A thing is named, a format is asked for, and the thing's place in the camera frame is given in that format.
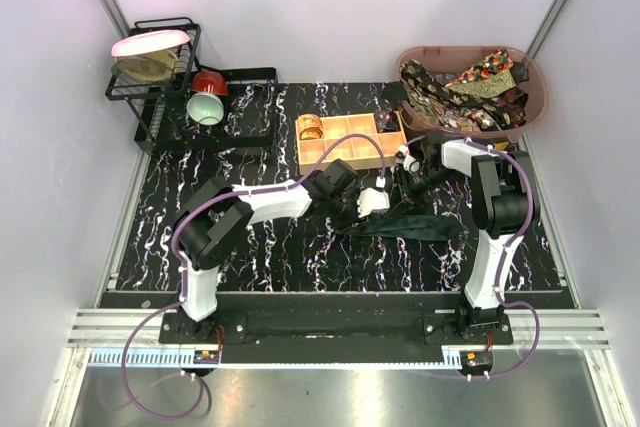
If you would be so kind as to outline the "dark green fern tie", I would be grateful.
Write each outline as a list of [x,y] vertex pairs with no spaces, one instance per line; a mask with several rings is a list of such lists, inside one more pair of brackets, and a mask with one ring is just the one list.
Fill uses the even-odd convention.
[[446,242],[462,231],[456,218],[436,215],[378,216],[342,231],[357,237],[384,237]]

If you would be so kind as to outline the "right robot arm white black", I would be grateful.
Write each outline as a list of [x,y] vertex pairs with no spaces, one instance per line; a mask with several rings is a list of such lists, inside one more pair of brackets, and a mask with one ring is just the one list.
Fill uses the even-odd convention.
[[470,138],[444,142],[439,161],[471,180],[478,246],[453,322],[457,337],[472,344],[501,329],[510,264],[537,215],[535,176],[527,153],[508,154]]

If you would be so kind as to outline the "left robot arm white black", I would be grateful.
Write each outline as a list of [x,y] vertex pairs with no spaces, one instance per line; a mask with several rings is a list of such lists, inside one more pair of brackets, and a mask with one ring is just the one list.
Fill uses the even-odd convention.
[[180,262],[181,331],[196,343],[215,333],[218,274],[248,227],[280,218],[357,218],[357,172],[342,160],[297,180],[263,186],[231,185],[212,178],[177,214],[171,251]]

